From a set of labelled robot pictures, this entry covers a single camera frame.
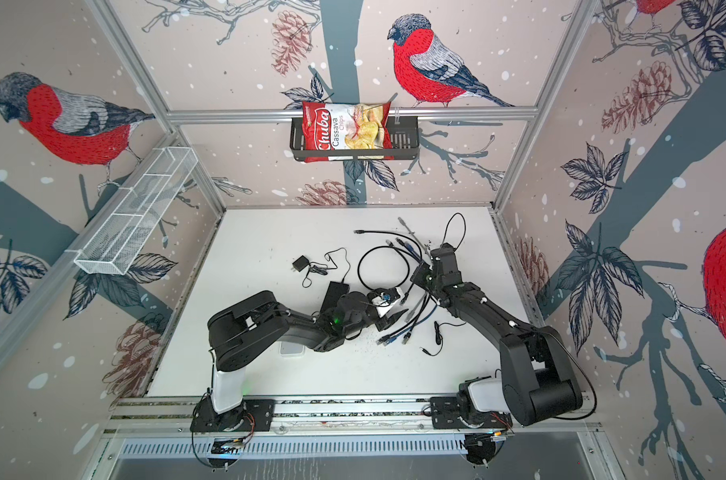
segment white mesh basket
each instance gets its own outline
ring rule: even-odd
[[[88,274],[125,275],[198,163],[191,148],[156,148],[155,160],[75,259]]]

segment white table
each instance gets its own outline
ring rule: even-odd
[[[339,270],[312,275],[310,288],[302,288],[304,273],[291,271],[300,255],[326,263],[323,254],[345,246],[352,263],[347,283],[364,291],[356,274],[358,260],[367,250],[395,240],[394,236],[353,234],[353,230],[396,230],[403,217],[423,242],[437,246],[454,212],[467,219],[467,235],[457,250],[465,281],[483,289],[488,298],[525,320],[523,304],[493,228],[483,207],[308,208],[229,210],[179,319],[176,331],[149,389],[149,396],[199,396],[210,386],[212,359],[208,352],[206,322],[216,312],[262,290],[271,290],[278,302],[311,314],[320,309],[329,280],[341,280],[346,271],[343,252],[333,257]],[[447,241],[461,238],[461,218],[454,219]],[[415,262],[411,262],[412,271]],[[368,285],[389,287],[405,274],[405,264],[392,250],[369,255],[361,268]],[[406,306],[421,297],[415,287]],[[432,310],[433,304],[427,307]],[[298,357],[279,354],[279,342],[247,367],[245,395],[307,396],[357,394],[410,394],[456,392],[459,383],[493,375],[499,353],[472,326],[443,326],[440,355],[427,356],[420,347],[436,352],[433,320],[461,323],[438,308],[430,320],[416,327],[411,340],[376,345],[383,333],[370,326],[355,340],[326,353],[305,349]],[[403,324],[399,320],[392,330]]]

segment bird head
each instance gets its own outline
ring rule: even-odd
[[[387,40],[393,40],[397,46],[402,47],[408,37],[417,30],[431,29],[432,25],[423,14],[409,13],[395,20],[387,34]]]
[[[3,120],[32,120],[26,96],[30,90],[41,84],[38,77],[23,72],[12,73],[0,80],[0,115]]]

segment chip bag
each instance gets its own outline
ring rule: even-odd
[[[305,150],[373,150],[392,148],[387,132],[390,104],[321,104],[304,102],[301,128],[305,135]],[[372,155],[362,160],[391,160],[392,157]],[[310,157],[305,162],[351,160],[350,156]]]

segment black metal shelf basket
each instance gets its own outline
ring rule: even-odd
[[[387,119],[387,132],[390,134],[392,148],[377,148],[375,150],[305,150],[305,134],[301,129],[301,118],[291,120],[291,151],[294,160],[303,162],[310,157],[351,157],[351,160],[413,160],[419,156],[419,129],[417,117],[389,117]]]

